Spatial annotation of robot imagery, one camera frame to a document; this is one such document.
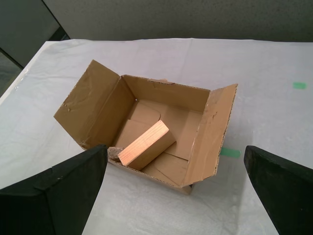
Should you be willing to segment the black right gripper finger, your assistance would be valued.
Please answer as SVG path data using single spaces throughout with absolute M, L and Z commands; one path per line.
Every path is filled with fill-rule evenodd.
M 249 179 L 280 235 L 313 233 L 312 169 L 256 146 L 245 149 Z
M 2 235 L 80 235 L 108 163 L 100 144 L 0 190 Z

